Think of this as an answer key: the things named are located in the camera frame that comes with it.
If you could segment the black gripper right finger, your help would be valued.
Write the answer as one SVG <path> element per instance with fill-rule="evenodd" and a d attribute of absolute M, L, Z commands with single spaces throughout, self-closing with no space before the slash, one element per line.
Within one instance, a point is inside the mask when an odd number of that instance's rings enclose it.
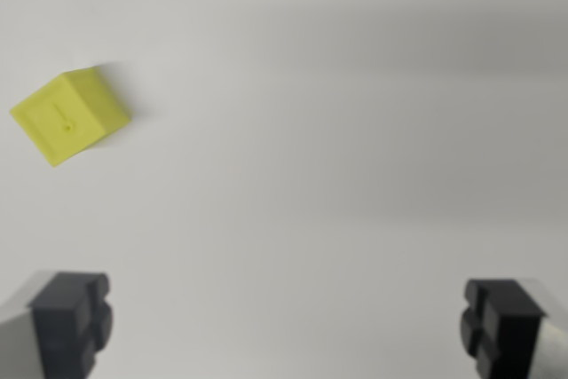
<path fill-rule="evenodd" d="M 479 377 L 567 376 L 567 305 L 541 283 L 470 279 L 464 297 L 461 343 Z"/>

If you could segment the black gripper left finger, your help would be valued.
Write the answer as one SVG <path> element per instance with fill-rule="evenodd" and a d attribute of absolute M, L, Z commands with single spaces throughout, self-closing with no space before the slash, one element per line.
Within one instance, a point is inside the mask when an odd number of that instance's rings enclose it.
<path fill-rule="evenodd" d="M 103 272 L 34 273 L 1 303 L 3 378 L 87 378 L 112 334 Z"/>

